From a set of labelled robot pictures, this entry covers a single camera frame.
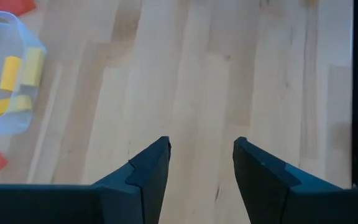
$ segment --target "yellow block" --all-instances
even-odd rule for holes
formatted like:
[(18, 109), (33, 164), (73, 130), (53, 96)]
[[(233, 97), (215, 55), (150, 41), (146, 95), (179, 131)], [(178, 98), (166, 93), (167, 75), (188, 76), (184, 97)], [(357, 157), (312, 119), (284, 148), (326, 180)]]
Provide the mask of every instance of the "yellow block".
[(29, 47), (25, 57), (24, 72), (21, 83), (29, 86), (39, 86), (42, 65), (45, 54), (42, 49)]
[(19, 72), (22, 59), (9, 56), (5, 58), (4, 67), (2, 68), (0, 89), (13, 91), (15, 88), (17, 73)]
[(0, 115), (4, 114), (5, 112), (13, 113), (32, 109), (31, 99), (27, 95), (15, 96), (12, 99), (11, 108), (9, 108), (10, 102), (10, 98), (0, 100)]

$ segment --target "wooden table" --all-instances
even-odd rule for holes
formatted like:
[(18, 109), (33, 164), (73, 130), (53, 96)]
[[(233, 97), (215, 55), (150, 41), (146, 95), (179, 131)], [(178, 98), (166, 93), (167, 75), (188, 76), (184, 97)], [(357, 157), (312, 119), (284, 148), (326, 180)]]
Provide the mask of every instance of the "wooden table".
[(160, 136), (161, 223), (244, 223), (233, 141), (351, 183), (352, 1), (38, 0), (48, 55), (0, 183), (90, 184)]

